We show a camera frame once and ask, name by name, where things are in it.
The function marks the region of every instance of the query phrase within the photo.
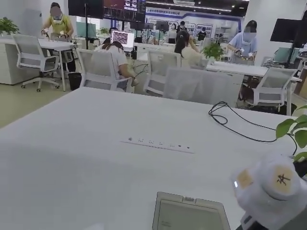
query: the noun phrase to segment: apron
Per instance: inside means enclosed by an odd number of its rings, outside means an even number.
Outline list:
[[[243,40],[243,36],[242,36],[242,46],[243,47],[240,47],[240,48],[244,48],[245,50],[248,48],[249,49],[248,52],[250,52],[250,50],[251,50],[251,42],[245,42]],[[234,52],[233,52],[233,54],[231,56],[231,63],[241,64],[241,65],[248,65],[248,66],[255,65],[255,61],[242,59],[242,57],[239,57]]]

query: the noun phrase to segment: green leaf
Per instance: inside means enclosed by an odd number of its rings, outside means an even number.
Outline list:
[[[302,106],[302,107],[299,107],[297,110],[299,110],[299,109],[307,109],[307,105],[304,105],[304,106]]]
[[[307,122],[307,115],[303,114],[299,116],[296,120],[297,123]]]
[[[294,156],[293,160],[294,160],[294,161],[298,161],[298,160],[301,159],[302,157],[305,158],[305,159],[307,159],[307,152],[300,152],[299,154],[297,154],[297,155]]]
[[[307,145],[307,130],[297,131],[294,137],[300,148],[304,148]]]
[[[276,128],[276,138],[281,138],[286,135],[291,127],[295,123],[293,119],[286,119],[281,122]]]

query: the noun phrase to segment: computer monitor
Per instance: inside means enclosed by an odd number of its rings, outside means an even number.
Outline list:
[[[113,30],[111,32],[111,43],[114,41],[120,42],[123,45],[125,52],[131,52],[133,50],[134,33]]]
[[[86,26],[85,23],[77,22],[77,36],[79,37],[86,37]],[[88,24],[88,37],[96,37],[96,24]]]
[[[291,52],[290,48],[280,47],[275,53],[274,61],[287,62],[290,52]],[[294,48],[293,53],[291,55],[290,63],[294,63],[298,53],[299,53],[299,48]]]

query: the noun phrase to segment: power strip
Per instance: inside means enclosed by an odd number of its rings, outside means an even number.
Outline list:
[[[122,140],[121,142],[135,144],[135,145],[143,145],[143,146],[165,149],[165,150],[195,153],[190,146],[185,146],[181,144],[172,144],[172,143],[167,143],[164,141],[156,141],[152,139],[128,137],[127,139]]]

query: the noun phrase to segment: potted green plant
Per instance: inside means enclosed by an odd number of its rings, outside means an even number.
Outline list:
[[[19,32],[19,28],[17,25],[13,23],[12,20],[8,19],[7,17],[0,19],[0,35],[3,34],[17,34]]]
[[[290,135],[300,148],[307,145],[307,115],[301,115],[297,119],[286,119],[281,122],[276,128],[276,138],[282,138],[285,135]],[[307,152],[301,152],[294,156],[294,161],[307,159]]]
[[[202,53],[209,59],[209,64],[213,64],[216,60],[220,60],[223,55],[223,49],[217,43],[211,43],[202,50]]]
[[[109,30],[107,28],[104,28],[104,27],[100,28],[101,35],[108,35],[108,33],[109,33]]]

